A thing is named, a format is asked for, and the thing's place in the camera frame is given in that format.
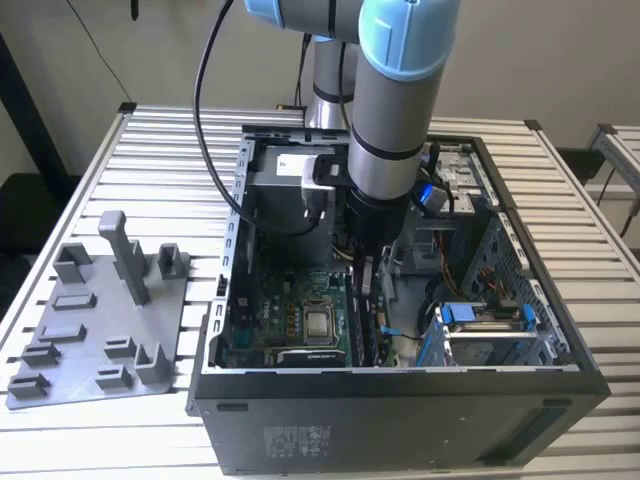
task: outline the light blue joint cap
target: light blue joint cap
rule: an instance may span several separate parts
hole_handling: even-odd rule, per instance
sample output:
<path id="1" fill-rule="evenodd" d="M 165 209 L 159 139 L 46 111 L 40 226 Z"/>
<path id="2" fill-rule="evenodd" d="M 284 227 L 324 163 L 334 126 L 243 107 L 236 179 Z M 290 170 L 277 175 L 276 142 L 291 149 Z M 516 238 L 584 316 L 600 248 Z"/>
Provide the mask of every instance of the light blue joint cap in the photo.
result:
<path id="1" fill-rule="evenodd" d="M 364 0 L 362 52 L 384 76 L 401 82 L 442 67 L 455 39 L 459 0 Z"/>
<path id="2" fill-rule="evenodd" d="M 280 15 L 280 0 L 244 0 L 244 6 L 251 15 L 261 18 L 274 27 L 284 28 Z"/>
<path id="3" fill-rule="evenodd" d="M 333 42 L 334 40 L 335 40 L 335 38 L 321 37 L 320 35 L 314 35 L 313 36 L 313 41 L 316 42 L 316 43 Z"/>

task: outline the motherboard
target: motherboard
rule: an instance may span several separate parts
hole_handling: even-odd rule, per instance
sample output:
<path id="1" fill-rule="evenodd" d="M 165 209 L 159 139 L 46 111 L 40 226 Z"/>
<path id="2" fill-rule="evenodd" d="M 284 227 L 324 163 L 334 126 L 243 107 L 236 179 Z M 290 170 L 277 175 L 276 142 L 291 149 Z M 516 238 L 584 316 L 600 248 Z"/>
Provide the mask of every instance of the motherboard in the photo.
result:
<path id="1" fill-rule="evenodd" d="M 254 280 L 253 319 L 232 329 L 231 368 L 360 366 L 367 348 L 376 365 L 393 361 L 392 343 L 380 332 L 383 298 L 367 305 L 372 328 L 363 330 L 347 273 L 261 266 Z"/>

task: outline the power cord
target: power cord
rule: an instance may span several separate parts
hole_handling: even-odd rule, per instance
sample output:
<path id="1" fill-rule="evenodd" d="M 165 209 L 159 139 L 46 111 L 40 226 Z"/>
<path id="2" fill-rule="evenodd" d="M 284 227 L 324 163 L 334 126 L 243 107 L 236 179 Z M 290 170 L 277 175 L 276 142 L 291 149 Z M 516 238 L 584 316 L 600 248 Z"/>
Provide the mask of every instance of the power cord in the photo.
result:
<path id="1" fill-rule="evenodd" d="M 347 49 L 346 42 L 342 42 L 340 47 L 340 63 L 338 64 L 338 96 L 340 98 L 340 113 L 342 113 L 342 121 L 348 131 L 351 131 L 349 125 L 349 117 L 347 117 L 347 110 L 344 106 L 344 93 L 342 91 L 342 79 L 344 77 L 344 54 Z"/>
<path id="2" fill-rule="evenodd" d="M 104 66 L 107 67 L 107 70 L 109 70 L 109 72 L 111 72 L 111 76 L 115 79 L 116 82 L 118 82 L 118 85 L 120 85 L 120 88 L 122 89 L 122 92 L 124 93 L 124 96 L 127 97 L 127 100 L 129 102 L 132 102 L 133 100 L 131 100 L 131 95 L 129 95 L 129 92 L 127 92 L 127 89 L 124 88 L 124 85 L 122 84 L 122 82 L 120 81 L 120 79 L 118 78 L 116 73 L 113 71 L 113 69 L 109 65 L 109 62 L 107 62 L 105 60 L 105 58 L 102 56 L 102 53 L 100 52 L 100 49 L 98 48 L 98 45 L 96 44 L 96 41 L 93 39 L 93 36 L 91 35 L 91 32 L 89 32 L 89 29 L 85 25 L 84 21 L 82 20 L 82 17 L 80 16 L 80 14 L 76 10 L 76 8 L 71 3 L 71 0 L 65 0 L 65 1 L 67 2 L 67 5 L 69 5 L 69 8 L 73 12 L 73 14 L 78 19 L 78 22 L 80 22 L 80 25 L 82 25 L 82 28 L 84 29 L 84 31 L 86 32 L 87 36 L 89 37 L 89 40 L 91 40 L 91 43 L 93 44 L 93 48 L 96 49 L 96 53 L 98 54 L 98 57 L 100 57 L 100 60 L 102 60 L 102 63 L 104 63 Z"/>
<path id="3" fill-rule="evenodd" d="M 622 230 L 620 230 L 620 238 L 624 238 L 624 236 L 627 234 L 627 230 L 629 230 L 629 226 L 631 225 L 631 220 L 633 220 L 633 216 L 629 215 L 627 217 L 627 220 L 624 222 Z"/>
<path id="4" fill-rule="evenodd" d="M 245 222 L 255 226 L 256 229 L 262 232 L 273 235 L 283 235 L 289 237 L 305 235 L 316 228 L 318 226 L 318 223 L 320 222 L 320 216 L 323 210 L 322 203 L 324 202 L 324 199 L 322 197 L 317 197 L 317 201 L 313 200 L 313 204 L 310 205 L 309 224 L 304 228 L 300 228 L 298 230 L 288 230 L 281 227 L 269 225 L 268 223 L 256 218 L 254 215 L 244 211 L 242 207 L 233 199 L 233 197 L 229 194 L 226 187 L 224 186 L 224 183 L 222 183 L 222 180 L 220 180 L 218 172 L 213 166 L 213 161 L 211 160 L 211 157 L 209 155 L 207 142 L 204 138 L 204 132 L 202 131 L 202 120 L 200 118 L 200 93 L 202 91 L 202 81 L 207 70 L 207 63 L 209 62 L 209 56 L 211 55 L 213 44 L 216 40 L 216 37 L 218 36 L 218 31 L 220 30 L 220 27 L 222 26 L 227 13 L 229 13 L 229 9 L 233 5 L 233 2 L 234 0 L 226 0 L 220 8 L 218 18 L 213 25 L 213 29 L 211 30 L 211 34 L 209 35 L 209 38 L 207 40 L 204 52 L 202 53 L 202 58 L 198 67 L 198 73 L 196 75 L 196 84 L 193 92 L 193 121 L 195 123 L 196 137 L 198 138 L 198 144 L 200 145 L 200 150 L 202 151 L 202 157 L 207 166 L 207 170 L 209 170 L 211 179 L 220 192 L 220 195 L 222 195 L 222 198 L 224 198 L 224 200 L 229 204 L 231 209 L 236 212 Z"/>
<path id="5" fill-rule="evenodd" d="M 598 197 L 598 201 L 596 202 L 596 205 L 598 207 L 600 206 L 600 202 L 602 202 L 602 197 L 604 197 L 604 192 L 607 190 L 607 187 L 609 186 L 609 182 L 611 181 L 611 178 L 613 178 L 614 173 L 616 173 L 616 169 L 612 168 L 611 173 L 609 173 L 609 176 L 607 177 L 607 179 L 604 182 L 604 185 L 602 186 L 602 191 L 600 192 L 600 196 Z"/>

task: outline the sticker label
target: sticker label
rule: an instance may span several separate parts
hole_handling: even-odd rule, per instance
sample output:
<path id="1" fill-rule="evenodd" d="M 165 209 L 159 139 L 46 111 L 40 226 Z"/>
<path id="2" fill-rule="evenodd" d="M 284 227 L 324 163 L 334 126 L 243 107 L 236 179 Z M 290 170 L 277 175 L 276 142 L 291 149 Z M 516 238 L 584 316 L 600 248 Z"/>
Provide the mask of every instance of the sticker label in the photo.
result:
<path id="1" fill-rule="evenodd" d="M 265 453 L 269 458 L 326 457 L 331 425 L 264 427 Z"/>
<path id="2" fill-rule="evenodd" d="M 283 153 L 278 155 L 278 167 L 276 175 L 278 177 L 301 177 L 304 171 L 304 164 L 309 155 L 295 155 Z"/>

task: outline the black cable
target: black cable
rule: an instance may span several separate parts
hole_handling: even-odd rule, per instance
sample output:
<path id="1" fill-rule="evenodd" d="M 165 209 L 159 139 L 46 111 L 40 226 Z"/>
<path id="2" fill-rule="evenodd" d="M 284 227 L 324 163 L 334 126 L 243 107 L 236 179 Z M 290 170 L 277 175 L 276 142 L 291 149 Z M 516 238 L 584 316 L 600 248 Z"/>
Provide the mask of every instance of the black cable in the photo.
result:
<path id="1" fill-rule="evenodd" d="M 296 91 L 293 94 L 293 106 L 302 107 L 302 73 L 304 72 L 304 64 L 307 59 L 307 50 L 311 43 L 311 34 L 302 35 L 302 45 L 300 45 L 300 63 L 298 65 L 298 80 L 296 82 Z"/>
<path id="2" fill-rule="evenodd" d="M 403 333 L 403 334 L 401 334 L 400 336 L 401 336 L 401 337 L 403 337 L 403 338 L 407 338 L 407 339 L 409 339 L 409 340 L 422 340 L 420 337 L 412 337 L 412 336 L 410 336 L 410 335 L 406 335 L 406 334 L 404 334 L 404 333 Z"/>
<path id="3" fill-rule="evenodd" d="M 349 125 L 349 117 L 347 117 L 347 110 L 344 107 L 344 93 L 342 92 L 342 78 L 344 76 L 344 53 L 347 49 L 346 42 L 342 42 L 340 47 L 340 63 L 338 64 L 338 96 L 340 98 L 340 113 L 342 113 L 342 121 L 348 131 L 351 131 Z"/>
<path id="4" fill-rule="evenodd" d="M 120 88 L 122 89 L 122 92 L 124 93 L 125 97 L 127 97 L 127 100 L 132 102 L 133 100 L 131 100 L 131 95 L 129 95 L 129 92 L 127 92 L 127 89 L 124 88 L 124 85 L 122 84 L 122 82 L 120 81 L 120 79 L 118 78 L 116 73 L 113 71 L 113 69 L 109 65 L 109 62 L 107 62 L 105 60 L 105 58 L 102 56 L 102 53 L 100 53 L 100 49 L 98 48 L 98 45 L 96 44 L 96 41 L 93 39 L 93 36 L 91 35 L 91 32 L 89 32 L 89 29 L 85 25 L 84 21 L 82 20 L 82 17 L 80 16 L 80 14 L 76 10 L 76 8 L 71 3 L 71 0 L 65 0 L 65 1 L 67 2 L 67 5 L 69 5 L 69 8 L 73 11 L 73 14 L 78 19 L 78 22 L 80 22 L 80 25 L 82 25 L 82 28 L 84 29 L 84 31 L 87 33 L 87 36 L 89 37 L 89 40 L 91 40 L 91 43 L 93 44 L 93 48 L 95 48 L 96 52 L 98 53 L 98 57 L 100 57 L 100 60 L 102 60 L 102 63 L 104 63 L 104 66 L 107 67 L 107 70 L 109 70 L 109 72 L 111 72 L 111 75 L 113 76 L 115 81 L 118 82 L 118 85 L 120 85 Z"/>
<path id="5" fill-rule="evenodd" d="M 427 163 L 427 172 L 431 175 L 436 173 L 436 167 L 438 166 L 438 160 L 440 159 L 440 144 L 433 142 L 429 147 L 429 162 Z"/>
<path id="6" fill-rule="evenodd" d="M 451 187 L 449 186 L 449 182 L 443 183 L 444 191 L 447 192 L 447 198 L 449 199 L 449 218 L 455 217 L 456 214 L 456 203 L 453 198 L 453 193 L 451 192 Z"/>
<path id="7" fill-rule="evenodd" d="M 433 301 L 433 295 L 438 288 L 438 286 L 444 281 L 444 277 L 442 273 L 438 273 L 431 277 L 431 279 L 427 282 L 424 287 L 424 300 L 422 301 L 422 305 L 418 309 L 418 318 L 417 318 L 417 328 L 420 335 L 427 331 L 429 328 L 429 318 L 427 315 L 430 311 L 437 305 L 437 302 Z"/>
<path id="8" fill-rule="evenodd" d="M 604 197 L 604 192 L 607 190 L 607 187 L 609 186 L 609 182 L 611 181 L 611 178 L 613 177 L 614 173 L 616 173 L 616 169 L 612 168 L 611 169 L 611 173 L 609 174 L 609 176 L 607 177 L 607 179 L 604 182 L 604 185 L 602 186 L 602 191 L 600 192 L 600 196 L 598 197 L 598 201 L 596 202 L 597 206 L 600 206 L 600 202 L 602 201 L 602 197 Z"/>
<path id="9" fill-rule="evenodd" d="M 629 230 L 629 225 L 631 225 L 631 220 L 633 220 L 633 217 L 629 215 L 627 217 L 627 220 L 624 222 L 624 226 L 622 227 L 622 230 L 620 230 L 620 238 L 624 238 L 624 236 L 627 234 L 627 230 Z"/>
<path id="10" fill-rule="evenodd" d="M 218 172 L 213 166 L 213 162 L 211 161 L 211 157 L 209 156 L 209 150 L 207 148 L 207 143 L 204 138 L 204 133 L 202 131 L 202 121 L 200 119 L 200 93 L 202 91 L 202 81 L 204 79 L 204 74 L 207 70 L 207 63 L 209 62 L 209 56 L 211 55 L 211 50 L 213 48 L 213 44 L 218 36 L 218 31 L 222 26 L 222 22 L 224 22 L 229 9 L 233 5 L 234 0 L 226 0 L 225 3 L 220 8 L 220 12 L 218 13 L 218 18 L 211 30 L 211 34 L 209 35 L 209 39 L 207 40 L 207 44 L 205 46 L 204 52 L 202 53 L 202 58 L 200 60 L 200 65 L 198 67 L 198 73 L 196 76 L 196 84 L 193 92 L 193 121 L 196 127 L 196 137 L 198 138 L 198 144 L 200 145 L 200 150 L 202 151 L 202 157 L 207 166 L 207 170 L 209 170 L 209 174 L 211 175 L 211 179 L 215 184 L 216 188 L 222 195 L 222 198 L 229 204 L 229 206 L 236 212 L 240 218 L 242 218 L 245 222 L 254 225 L 258 230 L 261 230 L 265 233 L 271 233 L 275 235 L 285 235 L 285 236 L 300 236 L 305 235 L 312 231 L 314 228 L 318 226 L 320 222 L 320 213 L 321 212 L 311 212 L 310 215 L 310 223 L 299 230 L 285 230 L 280 227 L 275 227 L 265 223 L 262 220 L 259 220 L 252 214 L 245 212 L 242 207 L 233 199 L 233 197 L 229 194 L 226 187 L 220 180 L 218 176 Z"/>
<path id="11" fill-rule="evenodd" d="M 485 293 L 487 293 L 489 291 L 489 287 L 485 287 L 484 290 L 481 290 L 480 293 L 478 293 L 475 297 L 473 297 L 473 300 L 471 300 L 472 302 L 477 302 L 480 297 L 482 295 L 484 295 Z"/>

